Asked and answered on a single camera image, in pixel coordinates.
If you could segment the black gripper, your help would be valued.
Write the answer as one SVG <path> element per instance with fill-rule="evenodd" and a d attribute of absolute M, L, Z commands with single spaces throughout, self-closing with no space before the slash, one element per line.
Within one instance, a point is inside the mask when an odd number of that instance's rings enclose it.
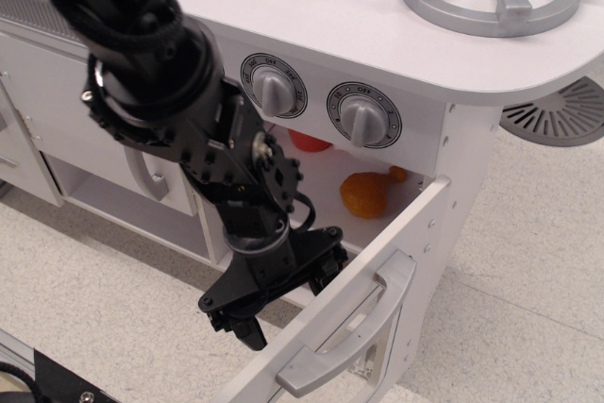
<path fill-rule="evenodd" d="M 233 254 L 226 271 L 201 296 L 198 305 L 216 330 L 232 330 L 250 349 L 266 339 L 255 317 L 262 309 L 301 285 L 321 293 L 344 269 L 343 231 L 324 227 L 291 229 L 281 244 L 266 253 Z"/>

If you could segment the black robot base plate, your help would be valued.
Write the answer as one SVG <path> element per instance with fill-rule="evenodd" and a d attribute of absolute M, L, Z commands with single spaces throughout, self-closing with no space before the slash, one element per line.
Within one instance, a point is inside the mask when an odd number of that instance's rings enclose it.
<path fill-rule="evenodd" d="M 76 373 L 34 350 L 35 381 L 42 394 L 52 402 L 116 403 L 104 390 L 91 384 Z"/>

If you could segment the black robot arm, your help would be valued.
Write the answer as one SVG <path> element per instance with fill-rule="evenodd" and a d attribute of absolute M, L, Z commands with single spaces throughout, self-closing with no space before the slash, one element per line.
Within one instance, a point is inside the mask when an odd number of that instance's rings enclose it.
<path fill-rule="evenodd" d="M 177 0 L 50 0 L 89 50 L 90 116 L 117 142 L 177 163 L 218 211 L 233 257 L 200 299 L 216 330 L 266 346 L 257 316 L 289 291 L 321 292 L 344 267 L 338 227 L 300 227 L 309 199 L 242 87 L 228 79 L 210 30 Z"/>

